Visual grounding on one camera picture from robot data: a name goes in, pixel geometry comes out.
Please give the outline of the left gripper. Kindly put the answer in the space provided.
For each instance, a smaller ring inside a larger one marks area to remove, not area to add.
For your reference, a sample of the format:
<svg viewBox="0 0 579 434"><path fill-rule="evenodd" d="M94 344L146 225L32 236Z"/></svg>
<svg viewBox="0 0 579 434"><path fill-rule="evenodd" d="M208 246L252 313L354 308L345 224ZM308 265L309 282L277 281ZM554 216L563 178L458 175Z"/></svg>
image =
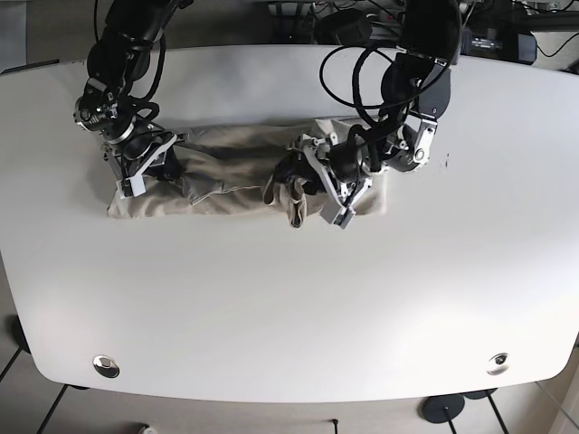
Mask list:
<svg viewBox="0 0 579 434"><path fill-rule="evenodd" d="M340 142L336 133L324 137L303 134L291 151L274 168L273 181L278 184L300 178L306 193L325 193L331 202L352 209L372 185L356 141Z"/></svg>

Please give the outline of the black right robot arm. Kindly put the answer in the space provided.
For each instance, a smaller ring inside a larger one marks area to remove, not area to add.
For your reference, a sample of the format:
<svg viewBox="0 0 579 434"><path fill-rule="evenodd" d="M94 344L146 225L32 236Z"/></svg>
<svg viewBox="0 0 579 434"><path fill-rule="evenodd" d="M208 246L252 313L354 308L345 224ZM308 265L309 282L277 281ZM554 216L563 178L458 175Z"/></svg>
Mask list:
<svg viewBox="0 0 579 434"><path fill-rule="evenodd" d="M176 134L155 124L153 101L166 58L165 29L190 1L114 1L87 59L88 80L77 99L77 125L104 139L121 185L143 175L180 176Z"/></svg>

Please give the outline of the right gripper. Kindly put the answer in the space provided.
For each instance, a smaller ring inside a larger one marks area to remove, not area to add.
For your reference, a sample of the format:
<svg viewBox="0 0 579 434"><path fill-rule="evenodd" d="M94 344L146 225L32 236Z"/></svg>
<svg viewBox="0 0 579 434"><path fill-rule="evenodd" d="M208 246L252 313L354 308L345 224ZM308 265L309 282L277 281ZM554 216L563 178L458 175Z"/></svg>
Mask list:
<svg viewBox="0 0 579 434"><path fill-rule="evenodd" d="M101 151L117 180L140 174L176 181L184 172L174 148L180 142L181 137L174 132L147 131L133 134L117 145L104 143Z"/></svg>

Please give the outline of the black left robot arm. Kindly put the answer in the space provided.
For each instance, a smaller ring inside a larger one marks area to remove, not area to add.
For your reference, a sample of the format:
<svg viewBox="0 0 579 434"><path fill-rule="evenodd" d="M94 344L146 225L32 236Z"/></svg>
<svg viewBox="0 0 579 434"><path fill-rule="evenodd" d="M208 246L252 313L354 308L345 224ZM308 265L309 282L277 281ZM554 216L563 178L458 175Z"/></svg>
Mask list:
<svg viewBox="0 0 579 434"><path fill-rule="evenodd" d="M325 193L339 215L352 212L385 169L412 172L430 159L438 119L451 97L451 65L460 51L462 16L456 1L410 1L403 21L400 51L381 80L381 102L361 98L361 70L373 53L363 49L352 72L352 100L361 123L346 139L301 137L275 166L266 184L266 204L287 193L294 204L306 194Z"/></svg>

